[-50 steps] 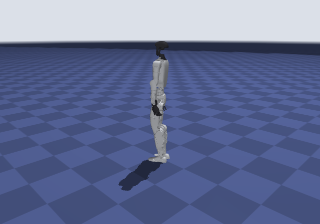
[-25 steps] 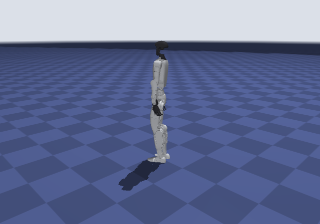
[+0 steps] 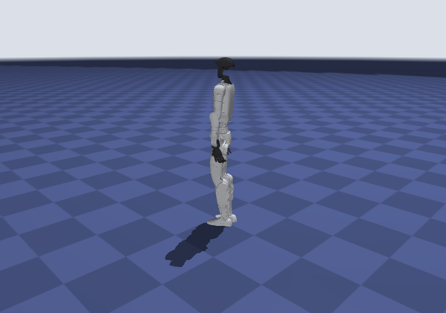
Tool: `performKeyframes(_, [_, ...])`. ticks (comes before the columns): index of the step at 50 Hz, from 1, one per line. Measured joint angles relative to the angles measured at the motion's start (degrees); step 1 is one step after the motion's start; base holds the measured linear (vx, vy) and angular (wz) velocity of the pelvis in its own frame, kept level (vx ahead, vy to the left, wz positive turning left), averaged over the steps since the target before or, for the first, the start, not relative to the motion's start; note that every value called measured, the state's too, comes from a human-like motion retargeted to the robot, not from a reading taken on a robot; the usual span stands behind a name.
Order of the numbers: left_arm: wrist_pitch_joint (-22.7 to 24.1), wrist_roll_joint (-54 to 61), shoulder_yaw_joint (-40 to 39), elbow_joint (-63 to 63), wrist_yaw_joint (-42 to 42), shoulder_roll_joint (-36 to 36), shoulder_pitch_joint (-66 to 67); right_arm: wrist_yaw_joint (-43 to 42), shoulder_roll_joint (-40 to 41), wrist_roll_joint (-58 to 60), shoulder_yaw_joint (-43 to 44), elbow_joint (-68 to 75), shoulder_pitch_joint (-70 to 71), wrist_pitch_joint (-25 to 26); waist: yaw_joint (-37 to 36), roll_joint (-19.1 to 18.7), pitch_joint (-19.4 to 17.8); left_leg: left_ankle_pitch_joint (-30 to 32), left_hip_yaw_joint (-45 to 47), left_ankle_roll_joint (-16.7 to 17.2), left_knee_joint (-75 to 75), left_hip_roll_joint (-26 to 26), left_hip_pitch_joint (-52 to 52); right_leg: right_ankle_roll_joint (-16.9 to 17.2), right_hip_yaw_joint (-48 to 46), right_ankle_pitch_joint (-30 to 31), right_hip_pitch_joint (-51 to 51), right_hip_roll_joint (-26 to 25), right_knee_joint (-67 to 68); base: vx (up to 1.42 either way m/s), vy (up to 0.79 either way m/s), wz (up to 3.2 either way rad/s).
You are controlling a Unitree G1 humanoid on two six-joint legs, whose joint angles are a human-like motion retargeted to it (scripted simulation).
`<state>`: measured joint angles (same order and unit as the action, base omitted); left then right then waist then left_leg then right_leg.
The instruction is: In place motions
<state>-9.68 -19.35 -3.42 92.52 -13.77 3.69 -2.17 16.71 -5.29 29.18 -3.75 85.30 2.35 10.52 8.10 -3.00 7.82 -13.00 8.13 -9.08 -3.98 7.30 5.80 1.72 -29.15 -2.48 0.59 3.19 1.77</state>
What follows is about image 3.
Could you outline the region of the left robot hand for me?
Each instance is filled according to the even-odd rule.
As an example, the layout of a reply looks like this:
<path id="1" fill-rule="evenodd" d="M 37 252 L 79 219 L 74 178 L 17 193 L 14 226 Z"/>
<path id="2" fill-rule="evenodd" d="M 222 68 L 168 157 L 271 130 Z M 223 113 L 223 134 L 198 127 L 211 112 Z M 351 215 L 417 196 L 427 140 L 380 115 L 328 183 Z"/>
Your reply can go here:
<path id="1" fill-rule="evenodd" d="M 212 148 L 213 148 L 213 150 L 212 150 L 212 156 L 214 156 L 214 158 L 215 158 L 215 161 L 217 162 L 219 162 L 219 163 L 223 163 L 223 162 L 226 162 L 226 160 L 223 158 L 223 156 L 222 156 L 222 152 L 221 152 L 221 150 L 219 149 L 219 147 L 220 147 L 220 142 L 219 142 L 219 140 L 217 140 L 217 146 L 216 147 L 214 147 L 214 146 L 212 146 Z M 223 161 L 222 161 L 223 160 Z"/>

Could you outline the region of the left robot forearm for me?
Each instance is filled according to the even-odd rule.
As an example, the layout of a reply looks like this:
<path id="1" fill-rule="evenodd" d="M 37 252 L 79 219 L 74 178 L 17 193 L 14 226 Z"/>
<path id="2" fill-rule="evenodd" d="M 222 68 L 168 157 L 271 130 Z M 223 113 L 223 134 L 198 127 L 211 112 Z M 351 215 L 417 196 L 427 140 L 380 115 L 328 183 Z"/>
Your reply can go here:
<path id="1" fill-rule="evenodd" d="M 220 123 L 219 123 L 218 115 L 216 113 L 210 114 L 210 126 L 211 126 L 211 134 L 210 134 L 211 145 L 217 146 L 217 140 L 219 140 L 219 136 L 220 136 L 219 135 Z"/>

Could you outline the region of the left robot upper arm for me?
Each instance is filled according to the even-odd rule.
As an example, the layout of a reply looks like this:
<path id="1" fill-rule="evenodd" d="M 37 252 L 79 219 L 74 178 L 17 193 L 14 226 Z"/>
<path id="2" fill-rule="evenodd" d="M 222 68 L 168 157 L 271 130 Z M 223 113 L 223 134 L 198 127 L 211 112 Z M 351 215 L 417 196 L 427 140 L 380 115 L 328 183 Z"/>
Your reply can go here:
<path id="1" fill-rule="evenodd" d="M 219 120 L 222 115 L 222 103 L 225 93 L 226 93 L 225 85 L 217 85 L 213 89 L 213 95 L 214 95 L 213 107 L 215 108 L 215 111 L 212 113 L 216 113 L 218 115 Z"/>

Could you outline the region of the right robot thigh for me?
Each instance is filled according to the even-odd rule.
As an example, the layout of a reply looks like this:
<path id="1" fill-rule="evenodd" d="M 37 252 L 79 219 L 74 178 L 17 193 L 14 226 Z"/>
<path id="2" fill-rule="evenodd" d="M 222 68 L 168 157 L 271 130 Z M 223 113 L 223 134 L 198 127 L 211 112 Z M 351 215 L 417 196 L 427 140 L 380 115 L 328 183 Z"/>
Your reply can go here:
<path id="1" fill-rule="evenodd" d="M 228 160 L 227 154 L 223 155 L 223 158 L 226 160 L 226 162 L 223 163 L 223 170 L 222 170 L 222 175 L 220 176 L 220 178 L 225 178 L 229 182 L 229 185 L 230 185 L 230 184 L 232 184 L 233 179 L 230 174 L 226 173 L 227 160 Z"/>

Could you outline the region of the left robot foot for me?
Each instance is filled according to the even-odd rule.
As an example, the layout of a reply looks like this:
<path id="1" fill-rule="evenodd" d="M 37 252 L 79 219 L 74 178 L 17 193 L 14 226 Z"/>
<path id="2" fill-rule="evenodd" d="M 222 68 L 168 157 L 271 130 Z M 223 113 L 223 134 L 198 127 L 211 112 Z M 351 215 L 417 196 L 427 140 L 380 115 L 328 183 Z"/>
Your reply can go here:
<path id="1" fill-rule="evenodd" d="M 216 219 L 207 220 L 207 224 L 215 225 L 215 226 L 225 226 L 225 227 L 231 227 L 232 226 L 232 221 L 231 221 L 230 218 L 227 218 L 226 221 L 223 221 L 223 220 L 221 220 L 221 217 L 219 217 L 219 218 L 216 218 Z"/>

